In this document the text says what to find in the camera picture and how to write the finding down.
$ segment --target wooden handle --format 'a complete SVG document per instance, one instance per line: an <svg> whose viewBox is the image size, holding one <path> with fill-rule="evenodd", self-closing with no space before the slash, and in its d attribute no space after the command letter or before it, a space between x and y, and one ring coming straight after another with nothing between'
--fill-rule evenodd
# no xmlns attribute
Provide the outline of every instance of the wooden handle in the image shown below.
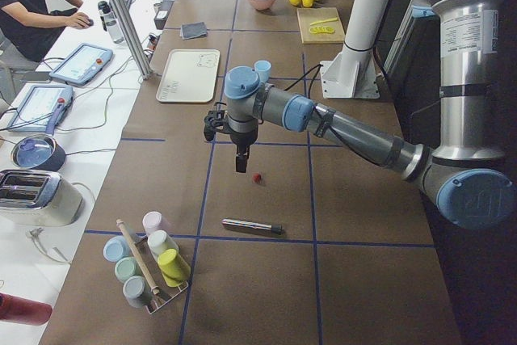
<svg viewBox="0 0 517 345"><path fill-rule="evenodd" d="M128 229L126 228L125 223L119 219L116 221L116 226L119 227L120 232L122 232L122 236L126 239L126 242L129 245L129 249L132 252L132 255L135 257L135 260L138 263L138 266L142 270L142 274L145 277L145 280L147 280L147 284L151 287L151 291L154 295L158 295L160 293L160 288L156 285L156 282L153 279L153 276L149 272L149 269L145 265L144 259L140 255L140 251L138 250L137 246L135 245L135 242L133 241L131 234L129 233Z"/></svg>

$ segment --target silver toaster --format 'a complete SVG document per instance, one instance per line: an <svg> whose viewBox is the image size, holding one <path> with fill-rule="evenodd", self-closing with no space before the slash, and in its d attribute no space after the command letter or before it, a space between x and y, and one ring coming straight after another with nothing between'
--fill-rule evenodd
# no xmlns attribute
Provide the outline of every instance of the silver toaster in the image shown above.
<svg viewBox="0 0 517 345"><path fill-rule="evenodd" d="M63 226L75 221L81 193L53 171L0 171L0 215L23 225Z"/></svg>

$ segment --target red cylinder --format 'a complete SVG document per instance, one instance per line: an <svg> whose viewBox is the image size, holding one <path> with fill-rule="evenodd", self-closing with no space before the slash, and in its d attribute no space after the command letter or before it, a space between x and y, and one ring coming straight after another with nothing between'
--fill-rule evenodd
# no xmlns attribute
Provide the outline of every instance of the red cylinder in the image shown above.
<svg viewBox="0 0 517 345"><path fill-rule="evenodd" d="M0 321L43 325L50 314L52 306L47 303L0 293Z"/></svg>

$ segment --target marker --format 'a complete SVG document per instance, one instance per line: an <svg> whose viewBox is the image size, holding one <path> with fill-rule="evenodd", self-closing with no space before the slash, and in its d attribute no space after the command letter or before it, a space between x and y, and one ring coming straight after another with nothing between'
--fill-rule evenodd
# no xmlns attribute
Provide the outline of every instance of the marker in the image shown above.
<svg viewBox="0 0 517 345"><path fill-rule="evenodd" d="M242 228L267 230L274 234L282 234L284 232L282 225L260 224L258 222L233 220L231 218L223 219L222 223L224 226L238 226Z"/></svg>

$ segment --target cutting board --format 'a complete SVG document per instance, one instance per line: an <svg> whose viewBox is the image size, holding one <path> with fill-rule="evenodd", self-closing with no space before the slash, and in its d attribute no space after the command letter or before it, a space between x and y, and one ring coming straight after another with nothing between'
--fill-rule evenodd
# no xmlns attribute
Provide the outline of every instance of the cutting board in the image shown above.
<svg viewBox="0 0 517 345"><path fill-rule="evenodd" d="M301 42L304 44L342 44L345 40L345 31L335 7L299 8L298 25L300 26ZM331 26L334 34L312 34L309 32L310 24L318 20L338 18L335 22L324 22L314 26Z"/></svg>

